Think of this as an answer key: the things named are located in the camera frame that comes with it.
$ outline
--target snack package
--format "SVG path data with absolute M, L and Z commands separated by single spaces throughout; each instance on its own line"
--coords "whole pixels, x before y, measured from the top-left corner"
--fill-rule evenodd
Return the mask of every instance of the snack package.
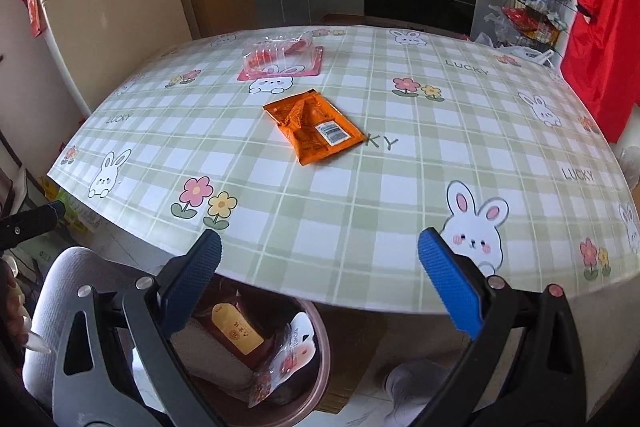
M 226 349 L 255 369 L 271 353 L 273 339 L 266 338 L 258 322 L 247 311 L 238 290 L 228 282 L 220 283 L 220 293 L 213 306 L 194 312 L 200 324 Z
M 293 146 L 300 165 L 364 141 L 364 134 L 315 89 L 268 103 L 264 110 Z
M 300 312 L 280 335 L 271 359 L 254 373 L 249 407 L 265 400 L 278 386 L 311 362 L 315 353 L 314 327 L 306 313 Z

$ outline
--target bunny print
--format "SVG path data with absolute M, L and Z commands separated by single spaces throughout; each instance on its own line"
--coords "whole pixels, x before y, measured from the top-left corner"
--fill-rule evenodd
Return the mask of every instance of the bunny print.
M 533 113 L 538 117 L 538 120 L 543 122 L 547 127 L 552 127 L 554 125 L 562 127 L 560 119 L 553 111 L 551 111 L 551 109 L 546 107 L 546 102 L 542 97 L 538 95 L 531 97 L 521 92 L 518 92 L 518 96 L 531 106 Z
M 638 227 L 634 221 L 634 211 L 631 208 L 631 203 L 626 204 L 626 210 L 621 204 L 618 205 L 618 209 L 620 211 L 622 221 L 625 222 L 626 237 L 628 237 L 631 251 L 637 254 L 640 252 L 640 235 L 638 234 Z
M 115 91 L 116 96 L 120 96 L 121 94 L 126 93 L 129 87 L 133 86 L 137 81 L 143 78 L 145 78 L 144 74 L 137 74 L 136 76 L 132 76 L 127 82 L 125 82 L 118 89 L 116 89 Z
M 398 44 L 404 44 L 405 46 L 409 44 L 415 44 L 416 46 L 427 45 L 427 42 L 422 38 L 422 36 L 420 36 L 420 33 L 418 32 L 404 33 L 399 30 L 389 30 L 389 33 L 391 33 L 396 38 L 396 42 Z
M 302 73 L 305 70 L 304 66 L 293 66 L 291 68 L 287 68 L 282 73 L 283 74 L 291 74 L 291 73 Z M 264 70 L 264 73 L 276 74 L 280 73 L 278 67 L 276 65 L 269 66 Z M 249 92 L 256 93 L 261 91 L 271 92 L 273 94 L 278 94 L 280 92 L 284 92 L 289 89 L 289 87 L 293 86 L 293 77 L 292 76 L 274 76 L 271 78 L 258 78 L 254 80 L 249 86 Z
M 476 212 L 476 202 L 465 184 L 452 181 L 447 187 L 451 216 L 440 235 L 453 252 L 471 259 L 485 277 L 502 265 L 502 244 L 498 227 L 509 216 L 502 198 L 491 198 Z
M 100 172 L 96 174 L 94 181 L 89 187 L 89 197 L 93 198 L 96 194 L 99 194 L 101 198 L 106 197 L 109 191 L 115 187 L 116 179 L 118 178 L 118 168 L 127 161 L 131 149 L 127 149 L 118 158 L 115 158 L 113 151 L 105 156 L 102 165 L 100 166 Z
M 222 35 L 218 35 L 212 41 L 210 46 L 218 46 L 220 44 L 229 44 L 230 42 L 235 41 L 238 36 L 235 33 L 224 33 Z

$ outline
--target plastic food container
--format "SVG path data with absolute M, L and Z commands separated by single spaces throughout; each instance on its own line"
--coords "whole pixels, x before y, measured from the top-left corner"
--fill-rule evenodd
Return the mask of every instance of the plastic food container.
M 316 46 L 308 33 L 267 36 L 245 46 L 242 57 L 244 71 L 255 78 L 265 73 L 302 72 L 314 68 Z

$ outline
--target green plaid tablecloth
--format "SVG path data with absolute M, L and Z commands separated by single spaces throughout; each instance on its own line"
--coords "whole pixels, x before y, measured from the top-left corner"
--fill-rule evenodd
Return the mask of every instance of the green plaid tablecloth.
M 49 175 L 156 247 L 185 253 L 209 226 L 223 275 L 348 307 L 444 311 L 417 259 L 426 227 L 520 289 L 638 272 L 630 192 L 559 74 L 433 35 L 296 29 L 324 46 L 320 75 L 250 92 L 242 48 L 273 31 L 189 42 L 107 98 Z M 310 88 L 367 141 L 302 167 L 262 106 Z

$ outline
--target red cloth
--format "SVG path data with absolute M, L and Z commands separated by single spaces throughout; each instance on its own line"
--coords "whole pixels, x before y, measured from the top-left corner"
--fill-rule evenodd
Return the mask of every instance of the red cloth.
M 616 143 L 640 98 L 640 0 L 577 0 L 560 66 L 605 138 Z

